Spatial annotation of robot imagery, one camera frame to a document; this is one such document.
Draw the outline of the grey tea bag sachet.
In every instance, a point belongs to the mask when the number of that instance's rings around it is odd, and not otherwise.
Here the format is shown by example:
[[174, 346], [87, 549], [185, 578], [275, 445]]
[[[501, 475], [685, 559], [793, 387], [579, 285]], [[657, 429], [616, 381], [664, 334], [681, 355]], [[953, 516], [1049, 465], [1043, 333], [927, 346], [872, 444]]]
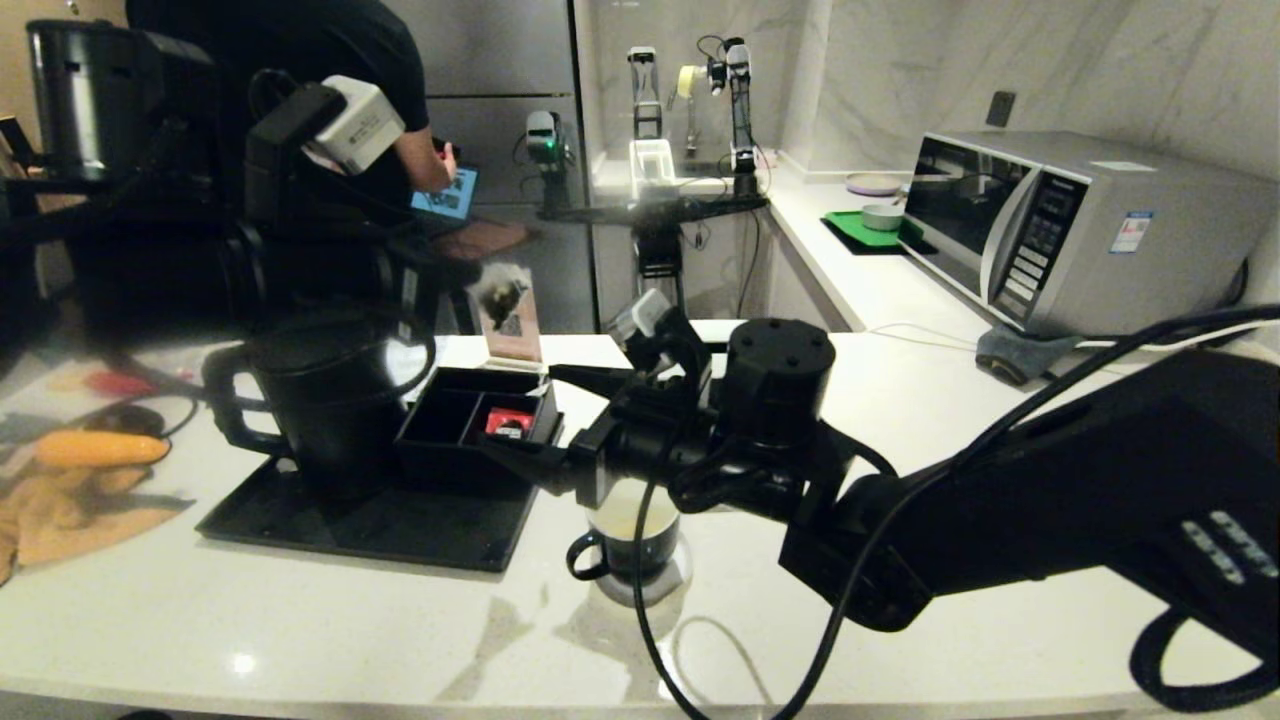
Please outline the grey tea bag sachet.
[[520, 305], [532, 288], [531, 272], [513, 263], [483, 265], [479, 279], [468, 292], [479, 311], [485, 336], [525, 337], [525, 320]]

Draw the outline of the black electric kettle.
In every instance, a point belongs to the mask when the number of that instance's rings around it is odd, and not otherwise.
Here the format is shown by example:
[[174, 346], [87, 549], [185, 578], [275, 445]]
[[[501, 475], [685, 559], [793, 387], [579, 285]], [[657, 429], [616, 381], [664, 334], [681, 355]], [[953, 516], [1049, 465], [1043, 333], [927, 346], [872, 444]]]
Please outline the black electric kettle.
[[401, 478], [407, 411], [387, 366], [390, 323], [353, 310], [293, 316], [211, 352], [204, 388], [232, 446], [288, 457], [321, 496], [365, 498]]

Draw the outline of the white paper sheet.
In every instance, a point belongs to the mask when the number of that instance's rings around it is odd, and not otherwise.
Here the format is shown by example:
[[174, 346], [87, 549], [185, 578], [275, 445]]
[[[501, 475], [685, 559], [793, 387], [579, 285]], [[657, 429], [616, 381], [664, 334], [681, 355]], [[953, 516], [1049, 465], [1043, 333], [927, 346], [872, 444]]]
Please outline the white paper sheet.
[[[435, 350], [431, 372], [404, 396], [406, 400], [416, 398], [433, 384], [442, 368], [477, 368], [490, 357], [486, 341], [481, 336], [440, 336], [435, 338]], [[384, 359], [390, 378], [398, 386], [410, 380], [422, 369], [428, 360], [428, 348], [421, 345], [410, 346], [398, 340], [390, 340]]]

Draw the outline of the brown QR code sign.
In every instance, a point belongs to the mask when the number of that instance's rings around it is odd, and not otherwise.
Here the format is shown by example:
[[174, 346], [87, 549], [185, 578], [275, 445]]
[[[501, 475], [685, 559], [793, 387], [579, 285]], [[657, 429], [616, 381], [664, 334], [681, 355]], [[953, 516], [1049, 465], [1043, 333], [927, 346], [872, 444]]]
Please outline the brown QR code sign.
[[[536, 296], [532, 288], [521, 302], [520, 314], [525, 320], [524, 338], [485, 336], [483, 333], [489, 348], [490, 364], [530, 368], [541, 366], [544, 364], [541, 351], [541, 328], [538, 318]], [[477, 319], [480, 327], [479, 311]]]

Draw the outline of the dark mug white inside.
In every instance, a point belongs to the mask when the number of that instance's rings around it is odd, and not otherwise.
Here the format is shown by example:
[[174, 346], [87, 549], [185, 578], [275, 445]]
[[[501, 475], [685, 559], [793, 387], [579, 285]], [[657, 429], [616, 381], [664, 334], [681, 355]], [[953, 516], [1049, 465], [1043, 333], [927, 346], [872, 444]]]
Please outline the dark mug white inside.
[[639, 575], [645, 584], [664, 571], [678, 546], [680, 511], [660, 487], [646, 489], [643, 483], [618, 483], [588, 511], [588, 532], [566, 553], [571, 577], [630, 582]]

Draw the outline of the black compartment box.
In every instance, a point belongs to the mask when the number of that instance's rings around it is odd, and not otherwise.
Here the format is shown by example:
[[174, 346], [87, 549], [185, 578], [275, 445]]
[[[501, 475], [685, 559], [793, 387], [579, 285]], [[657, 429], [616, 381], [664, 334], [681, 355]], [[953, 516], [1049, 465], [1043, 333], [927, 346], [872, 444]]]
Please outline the black compartment box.
[[410, 405], [396, 438], [406, 475], [451, 489], [525, 492], [532, 486], [479, 448], [490, 407], [536, 414], [534, 442], [552, 443], [561, 413], [549, 380], [525, 372], [442, 368]]

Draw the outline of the black stand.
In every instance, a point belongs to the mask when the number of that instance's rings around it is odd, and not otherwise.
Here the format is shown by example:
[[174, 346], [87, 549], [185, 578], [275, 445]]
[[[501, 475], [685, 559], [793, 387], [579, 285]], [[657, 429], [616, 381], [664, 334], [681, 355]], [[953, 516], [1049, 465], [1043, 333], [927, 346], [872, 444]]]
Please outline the black stand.
[[686, 311], [684, 228], [680, 224], [640, 225], [632, 229], [632, 242], [634, 296], [637, 299], [649, 290], [658, 290]]

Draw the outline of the black serving tray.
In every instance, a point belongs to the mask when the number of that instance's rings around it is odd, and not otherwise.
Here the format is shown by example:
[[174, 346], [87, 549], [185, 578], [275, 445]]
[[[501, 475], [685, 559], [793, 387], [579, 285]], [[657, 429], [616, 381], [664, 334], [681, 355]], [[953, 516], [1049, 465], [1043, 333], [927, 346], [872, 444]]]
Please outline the black serving tray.
[[211, 541], [502, 573], [534, 500], [534, 486], [520, 493], [451, 489], [411, 479], [402, 469], [378, 495], [329, 501], [307, 489], [301, 474], [283, 471], [271, 460], [232, 491], [197, 532]]

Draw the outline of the black mounting bar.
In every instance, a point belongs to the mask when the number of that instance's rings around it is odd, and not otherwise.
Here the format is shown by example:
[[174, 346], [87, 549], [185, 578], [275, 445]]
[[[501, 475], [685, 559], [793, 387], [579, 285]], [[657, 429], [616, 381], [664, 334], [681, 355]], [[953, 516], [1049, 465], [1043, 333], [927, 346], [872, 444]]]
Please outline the black mounting bar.
[[588, 225], [668, 225], [699, 223], [718, 217], [755, 211], [767, 208], [765, 196], [698, 199], [677, 197], [599, 208], [544, 208], [538, 218], [544, 222]]

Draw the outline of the grey refrigerator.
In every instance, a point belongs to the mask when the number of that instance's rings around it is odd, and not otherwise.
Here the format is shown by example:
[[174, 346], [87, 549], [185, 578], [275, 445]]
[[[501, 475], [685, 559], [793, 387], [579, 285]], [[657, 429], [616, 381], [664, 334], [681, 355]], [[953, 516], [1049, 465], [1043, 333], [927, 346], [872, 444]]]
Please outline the grey refrigerator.
[[408, 28], [421, 58], [436, 137], [476, 170], [472, 215], [522, 225], [525, 240], [495, 252], [532, 274], [548, 334], [596, 329], [594, 238], [589, 225], [539, 219], [544, 183], [527, 154], [527, 119], [558, 115], [567, 152], [567, 204], [588, 204], [579, 59], [571, 0], [381, 0]]

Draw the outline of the red chili pepper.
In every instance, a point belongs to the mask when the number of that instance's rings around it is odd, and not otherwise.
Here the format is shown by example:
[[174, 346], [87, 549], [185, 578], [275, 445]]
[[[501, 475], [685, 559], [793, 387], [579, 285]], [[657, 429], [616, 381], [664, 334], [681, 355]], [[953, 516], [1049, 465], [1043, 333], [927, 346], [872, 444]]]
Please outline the red chili pepper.
[[156, 392], [154, 383], [113, 370], [90, 372], [82, 382], [87, 389], [108, 398], [134, 398]]

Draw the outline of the black computer mouse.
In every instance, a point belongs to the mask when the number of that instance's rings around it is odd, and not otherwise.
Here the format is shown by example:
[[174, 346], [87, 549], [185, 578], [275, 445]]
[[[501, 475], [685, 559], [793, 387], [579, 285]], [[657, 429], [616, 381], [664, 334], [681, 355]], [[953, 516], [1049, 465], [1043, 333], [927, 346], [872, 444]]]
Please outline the black computer mouse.
[[91, 414], [82, 424], [86, 430], [161, 438], [165, 418], [151, 407], [134, 404], [114, 405]]

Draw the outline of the yellow corn cob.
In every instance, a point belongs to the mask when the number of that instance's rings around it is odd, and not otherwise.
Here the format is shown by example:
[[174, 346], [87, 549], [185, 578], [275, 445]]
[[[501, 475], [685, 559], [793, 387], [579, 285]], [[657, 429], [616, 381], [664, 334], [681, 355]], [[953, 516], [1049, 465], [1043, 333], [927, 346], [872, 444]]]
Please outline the yellow corn cob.
[[51, 468], [118, 468], [163, 460], [166, 439], [105, 430], [55, 430], [35, 442], [36, 459]]

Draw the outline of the grey folded cloth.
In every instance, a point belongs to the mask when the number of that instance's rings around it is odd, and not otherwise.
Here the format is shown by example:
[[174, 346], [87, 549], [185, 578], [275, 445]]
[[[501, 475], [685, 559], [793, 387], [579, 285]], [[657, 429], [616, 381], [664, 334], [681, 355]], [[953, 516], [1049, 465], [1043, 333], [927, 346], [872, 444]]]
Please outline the grey folded cloth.
[[1037, 338], [1010, 325], [996, 325], [979, 337], [975, 365], [1006, 386], [1023, 387], [1041, 378], [1082, 341], [1079, 336]]

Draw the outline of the silver microwave oven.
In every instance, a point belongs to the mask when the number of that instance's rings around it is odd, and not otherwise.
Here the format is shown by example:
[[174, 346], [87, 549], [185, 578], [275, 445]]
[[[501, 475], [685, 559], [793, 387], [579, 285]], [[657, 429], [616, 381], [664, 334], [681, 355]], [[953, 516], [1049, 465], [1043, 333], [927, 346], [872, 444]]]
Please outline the silver microwave oven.
[[1023, 334], [1112, 338], [1228, 304], [1280, 183], [1066, 131], [928, 132], [908, 252]]

